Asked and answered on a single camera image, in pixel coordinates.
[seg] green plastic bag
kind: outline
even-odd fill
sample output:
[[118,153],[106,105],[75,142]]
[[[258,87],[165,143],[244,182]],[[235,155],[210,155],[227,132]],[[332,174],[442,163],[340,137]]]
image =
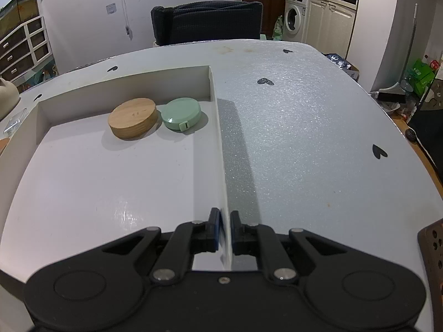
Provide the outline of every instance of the green plastic bag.
[[283,16],[278,16],[274,25],[274,32],[272,33],[272,39],[274,41],[281,41],[283,36]]

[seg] white cabinet door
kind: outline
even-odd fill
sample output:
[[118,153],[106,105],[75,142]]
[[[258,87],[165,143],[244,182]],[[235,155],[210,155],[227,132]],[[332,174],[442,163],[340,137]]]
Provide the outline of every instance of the white cabinet door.
[[324,30],[320,34],[322,53],[337,53],[345,58],[354,25],[355,11],[330,2],[325,12]]
[[322,31],[323,17],[326,11],[327,2],[322,0],[309,0],[309,7],[307,13],[306,37],[304,43],[312,47],[320,48],[320,33]]

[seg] chair backrest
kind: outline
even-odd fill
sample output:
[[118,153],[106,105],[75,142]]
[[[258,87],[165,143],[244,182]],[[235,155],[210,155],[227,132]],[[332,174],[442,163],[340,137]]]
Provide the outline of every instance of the chair backrest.
[[202,1],[151,11],[159,46],[184,42],[260,39],[261,2]]

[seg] brown perforated object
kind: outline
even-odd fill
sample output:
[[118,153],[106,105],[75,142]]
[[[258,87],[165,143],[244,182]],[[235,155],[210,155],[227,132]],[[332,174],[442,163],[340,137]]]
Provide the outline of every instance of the brown perforated object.
[[431,290],[434,332],[443,332],[443,219],[422,229],[418,244]]
[[112,133],[118,138],[132,138],[148,131],[158,118],[154,101],[135,98],[117,106],[108,117]]

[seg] white round object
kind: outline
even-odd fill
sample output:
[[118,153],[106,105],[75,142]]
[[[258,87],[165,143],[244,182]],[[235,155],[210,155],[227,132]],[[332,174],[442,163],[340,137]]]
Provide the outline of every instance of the white round object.
[[0,77],[0,120],[3,119],[19,101],[19,91],[10,81]]

